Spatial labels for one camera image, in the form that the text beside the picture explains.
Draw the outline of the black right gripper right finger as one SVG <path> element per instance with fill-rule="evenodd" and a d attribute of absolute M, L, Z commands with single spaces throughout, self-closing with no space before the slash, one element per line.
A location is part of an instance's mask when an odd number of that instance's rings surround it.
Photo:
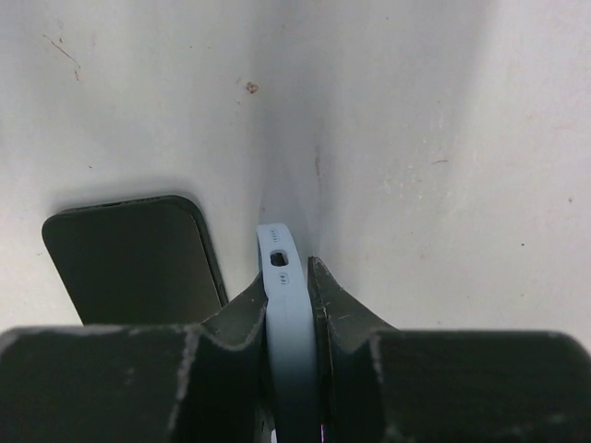
<path fill-rule="evenodd" d="M 329 442 L 586 442 L 590 355 L 556 331 L 402 330 L 308 260 Z"/>

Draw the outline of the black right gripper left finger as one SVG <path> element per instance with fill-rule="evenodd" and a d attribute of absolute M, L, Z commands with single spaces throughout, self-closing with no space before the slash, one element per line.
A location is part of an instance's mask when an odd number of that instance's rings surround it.
<path fill-rule="evenodd" d="M 201 323 L 18 328 L 1 337 L 5 442 L 267 442 L 267 299 Z"/>

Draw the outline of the blue cased phone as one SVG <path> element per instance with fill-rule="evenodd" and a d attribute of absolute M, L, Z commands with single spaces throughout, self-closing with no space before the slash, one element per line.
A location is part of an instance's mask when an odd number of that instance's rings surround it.
<path fill-rule="evenodd" d="M 283 223 L 257 228 L 279 442 L 320 442 L 318 351 L 305 273 Z"/>

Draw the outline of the black phone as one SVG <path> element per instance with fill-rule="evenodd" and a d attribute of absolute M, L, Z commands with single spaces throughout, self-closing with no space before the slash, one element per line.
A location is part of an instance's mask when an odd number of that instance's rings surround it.
<path fill-rule="evenodd" d="M 228 303 L 205 217 L 188 198 L 62 210 L 42 240 L 85 325 L 200 323 Z"/>

